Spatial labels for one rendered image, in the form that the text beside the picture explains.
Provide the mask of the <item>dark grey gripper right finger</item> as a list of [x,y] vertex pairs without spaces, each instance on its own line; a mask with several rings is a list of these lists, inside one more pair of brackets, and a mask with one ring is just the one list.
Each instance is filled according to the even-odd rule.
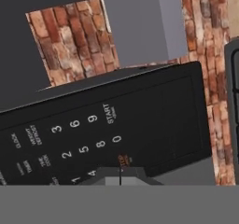
[[151,177],[147,177],[142,167],[120,167],[119,184],[121,186],[158,186],[162,183]]

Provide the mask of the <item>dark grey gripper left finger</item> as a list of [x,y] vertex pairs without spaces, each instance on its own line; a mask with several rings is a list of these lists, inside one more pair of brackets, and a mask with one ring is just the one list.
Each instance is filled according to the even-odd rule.
[[118,186],[120,184],[120,168],[104,167],[96,171],[96,175],[82,182],[83,185]]

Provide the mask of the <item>black microwave oven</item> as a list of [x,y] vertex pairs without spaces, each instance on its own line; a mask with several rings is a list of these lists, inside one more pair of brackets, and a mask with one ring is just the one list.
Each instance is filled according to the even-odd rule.
[[200,63],[125,77],[0,113],[0,186],[83,185],[104,167],[147,177],[211,160]]

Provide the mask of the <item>dark grey hob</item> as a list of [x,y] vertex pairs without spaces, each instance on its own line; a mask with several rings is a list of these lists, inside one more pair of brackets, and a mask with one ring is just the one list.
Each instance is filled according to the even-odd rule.
[[235,184],[239,185],[239,36],[224,49]]

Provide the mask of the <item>light grey cupboard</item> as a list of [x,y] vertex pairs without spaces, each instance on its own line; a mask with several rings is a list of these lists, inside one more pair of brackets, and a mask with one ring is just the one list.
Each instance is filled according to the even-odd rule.
[[187,54],[181,0],[105,0],[105,6],[122,67]]

